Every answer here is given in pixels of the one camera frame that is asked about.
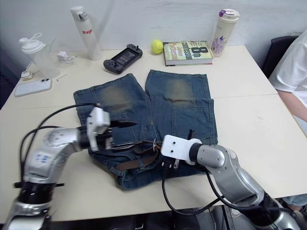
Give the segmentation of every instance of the white shirt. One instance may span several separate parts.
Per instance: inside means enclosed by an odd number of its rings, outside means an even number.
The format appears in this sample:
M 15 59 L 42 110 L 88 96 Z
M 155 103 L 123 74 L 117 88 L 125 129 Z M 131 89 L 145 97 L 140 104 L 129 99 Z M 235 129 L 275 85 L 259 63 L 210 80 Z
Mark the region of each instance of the white shirt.
M 292 92 L 307 108 L 307 31 L 289 46 L 269 81 L 278 90 Z

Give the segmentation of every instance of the person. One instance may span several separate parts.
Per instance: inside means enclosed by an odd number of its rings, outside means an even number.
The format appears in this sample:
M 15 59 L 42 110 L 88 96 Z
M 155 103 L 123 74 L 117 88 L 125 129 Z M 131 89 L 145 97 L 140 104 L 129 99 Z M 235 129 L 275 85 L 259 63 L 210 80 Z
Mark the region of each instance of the person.
M 269 81 L 307 137 L 307 31 L 289 46 Z M 307 194 L 282 199 L 291 210 L 306 214 Z

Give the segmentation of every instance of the black chair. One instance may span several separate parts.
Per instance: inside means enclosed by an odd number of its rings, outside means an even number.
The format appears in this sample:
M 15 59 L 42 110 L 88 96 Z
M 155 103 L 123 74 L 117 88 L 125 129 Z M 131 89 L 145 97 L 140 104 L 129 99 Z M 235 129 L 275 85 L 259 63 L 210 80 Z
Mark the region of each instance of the black chair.
M 277 37 L 271 40 L 271 46 L 269 52 L 265 58 L 264 64 L 261 68 L 264 75 L 269 78 L 280 59 L 282 59 L 284 53 L 288 47 L 298 36 L 284 36 Z

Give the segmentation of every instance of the white table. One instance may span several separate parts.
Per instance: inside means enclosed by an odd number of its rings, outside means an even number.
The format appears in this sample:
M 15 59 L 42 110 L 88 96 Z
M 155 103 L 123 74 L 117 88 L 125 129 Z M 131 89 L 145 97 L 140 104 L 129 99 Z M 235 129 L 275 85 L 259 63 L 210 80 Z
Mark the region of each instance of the white table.
M 106 51 L 105 58 L 117 51 Z M 236 152 L 240 164 L 272 197 L 307 193 L 305 166 L 307 139 L 243 46 L 227 47 L 210 66 L 165 67 L 162 56 L 144 53 L 125 73 L 132 72 L 144 86 L 150 69 L 177 73 L 207 73 L 214 98 L 219 144 Z M 21 98 L 10 96 L 0 112 L 0 222 L 4 222 L 18 190 L 18 147 L 22 136 L 45 116 L 73 104 L 72 93 L 115 78 L 102 70 L 101 61 L 81 60 L 65 69 L 50 92 Z M 48 124 L 80 125 L 76 111 L 63 112 Z M 42 134 L 34 144 L 38 146 Z M 94 164 L 87 151 L 73 154 L 54 194 L 53 220 L 92 219 L 169 210 L 161 182 L 122 191 L 114 178 Z M 203 175 L 173 178 L 167 194 L 176 208 L 200 207 L 215 199 Z

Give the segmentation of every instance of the faded knee patch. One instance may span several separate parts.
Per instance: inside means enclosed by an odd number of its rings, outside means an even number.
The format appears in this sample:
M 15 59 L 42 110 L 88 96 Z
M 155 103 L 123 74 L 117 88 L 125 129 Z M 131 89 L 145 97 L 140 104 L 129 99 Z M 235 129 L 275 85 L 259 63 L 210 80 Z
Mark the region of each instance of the faded knee patch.
M 100 94 L 102 106 L 112 113 L 123 113 L 132 107 L 130 95 L 122 88 L 109 86 Z
M 188 80 L 166 81 L 165 99 L 174 106 L 193 106 L 191 86 Z

